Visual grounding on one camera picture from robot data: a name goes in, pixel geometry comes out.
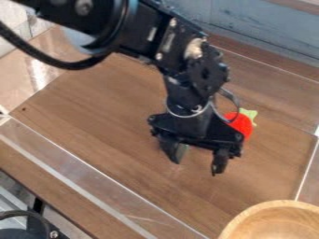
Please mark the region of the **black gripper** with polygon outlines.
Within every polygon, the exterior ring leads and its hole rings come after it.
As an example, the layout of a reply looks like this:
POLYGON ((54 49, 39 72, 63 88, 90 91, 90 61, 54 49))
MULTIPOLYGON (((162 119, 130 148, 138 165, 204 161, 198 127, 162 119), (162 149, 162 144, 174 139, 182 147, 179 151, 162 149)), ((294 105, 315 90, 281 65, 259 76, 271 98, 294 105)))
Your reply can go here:
POLYGON ((159 139, 159 147, 172 163, 180 164, 190 146, 214 152, 212 176, 223 174, 230 158, 242 154, 244 137, 230 126, 231 122, 210 106, 190 115, 167 111, 148 118, 151 134, 159 139))

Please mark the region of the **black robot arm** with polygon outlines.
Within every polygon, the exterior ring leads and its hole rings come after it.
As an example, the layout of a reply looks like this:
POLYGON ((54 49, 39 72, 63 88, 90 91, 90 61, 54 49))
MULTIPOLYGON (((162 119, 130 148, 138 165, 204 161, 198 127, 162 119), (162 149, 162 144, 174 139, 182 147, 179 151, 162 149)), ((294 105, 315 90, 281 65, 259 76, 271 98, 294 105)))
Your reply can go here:
POLYGON ((170 160, 179 163, 184 148, 212 151, 211 172, 222 174, 242 155, 243 133, 234 119, 216 110, 216 96, 236 97, 224 88, 230 67, 207 34, 163 0, 11 0, 36 17, 64 27, 68 39, 88 57, 62 61, 38 50, 0 21, 0 37, 40 62, 83 70, 122 53, 152 64, 163 75, 166 112, 148 118, 151 134, 170 160))

